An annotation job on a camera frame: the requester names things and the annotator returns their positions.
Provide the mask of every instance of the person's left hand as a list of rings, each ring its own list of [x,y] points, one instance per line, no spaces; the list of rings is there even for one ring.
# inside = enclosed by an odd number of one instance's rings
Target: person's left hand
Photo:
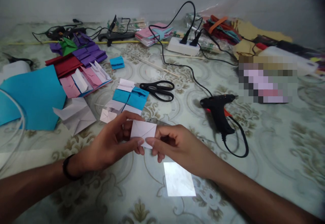
[[[142,138],[132,138],[130,134],[133,121],[144,119],[132,112],[124,111],[113,121],[107,123],[90,146],[84,148],[75,157],[82,163],[84,172],[106,169],[129,152],[139,151],[144,143]]]

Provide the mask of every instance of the purple origami piece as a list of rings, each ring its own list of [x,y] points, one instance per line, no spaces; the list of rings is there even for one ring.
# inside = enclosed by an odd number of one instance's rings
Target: purple origami piece
[[[73,51],[72,54],[87,68],[91,67],[90,63],[94,63],[95,61],[100,63],[107,58],[106,52],[100,50],[98,45],[95,43],[92,46],[83,47]]]
[[[93,46],[95,44],[95,42],[84,33],[79,33],[78,35],[74,33],[73,37],[73,41],[78,48],[82,46]]]
[[[53,53],[57,53],[60,56],[63,56],[62,46],[60,45],[60,43],[50,43],[50,49]]]

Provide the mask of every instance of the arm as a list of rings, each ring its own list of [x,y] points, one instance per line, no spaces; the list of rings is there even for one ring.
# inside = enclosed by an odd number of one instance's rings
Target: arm
[[[127,153],[138,149],[144,140],[129,140],[131,120],[143,118],[129,111],[121,113],[106,124],[92,144],[70,158],[67,171],[71,176],[80,177],[92,170],[106,169]],[[63,160],[53,164],[30,169],[0,180],[0,220],[2,223],[13,221],[22,212],[47,195],[67,185],[70,180],[62,170]]]
[[[167,143],[160,140],[167,136]],[[256,223],[321,222],[217,157],[181,125],[157,127],[155,138],[146,142],[153,146],[159,162],[168,155],[192,174],[213,180]]]

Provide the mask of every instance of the white origami piece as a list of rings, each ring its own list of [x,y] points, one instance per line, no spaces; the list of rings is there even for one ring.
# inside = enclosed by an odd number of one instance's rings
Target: white origami piece
[[[71,76],[82,94],[93,90],[92,86],[79,69],[76,69],[75,73]]]
[[[141,113],[142,113],[141,110],[139,110],[139,109],[137,109],[137,108],[134,108],[134,107],[132,107],[132,106],[129,106],[129,105],[125,105],[123,111],[125,111],[125,110],[130,111],[130,112],[133,112],[133,113],[136,113],[136,114],[138,114],[139,116],[141,116]]]
[[[97,63],[97,61],[94,62],[94,64],[90,63],[91,69],[96,74],[96,76],[99,78],[99,80],[104,83],[109,80],[112,80],[111,77],[103,70],[103,68]]]
[[[62,110],[53,108],[53,111],[62,119],[72,136],[96,122],[84,98],[72,98],[72,104]]]
[[[131,92],[134,87],[134,82],[121,78],[117,89]]]
[[[130,138],[153,138],[156,134],[156,127],[157,125],[154,123],[133,120]],[[146,142],[144,142],[141,146],[152,149],[152,147]]]
[[[113,121],[116,116],[117,116],[116,113],[113,113],[113,112],[110,112],[108,110],[102,109],[102,114],[101,114],[100,120],[105,122],[105,123],[109,123],[109,122]]]
[[[121,114],[125,104],[119,101],[110,100],[104,107],[107,108],[107,111],[116,113],[117,115]]]

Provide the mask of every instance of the white cable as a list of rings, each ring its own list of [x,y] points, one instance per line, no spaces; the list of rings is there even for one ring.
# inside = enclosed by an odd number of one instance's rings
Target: white cable
[[[23,113],[23,110],[22,108],[20,107],[20,105],[16,102],[16,100],[14,100],[13,97],[11,97],[6,91],[3,91],[2,89],[0,89],[0,92],[2,92],[3,94],[5,94],[18,108],[19,112],[20,112],[20,115],[21,115],[21,118],[20,118],[20,122],[19,122],[19,125],[17,126],[15,132],[13,133],[13,135],[9,138],[9,140],[3,144],[1,147],[3,147],[4,145],[6,145],[7,143],[9,143],[13,137],[17,134],[17,131],[19,130],[21,124],[23,124],[22,126],[22,130],[21,130],[21,133],[20,133],[20,136],[19,136],[19,140],[16,144],[16,146],[14,147],[13,151],[10,153],[8,159],[5,161],[5,163],[1,166],[0,168],[0,172],[2,171],[2,169],[4,168],[4,166],[8,163],[9,159],[11,158],[11,156],[13,155],[13,153],[16,151],[16,149],[18,148],[18,146],[20,145],[20,142],[22,140],[22,137],[24,135],[24,132],[25,132],[25,116],[24,116],[24,113]]]

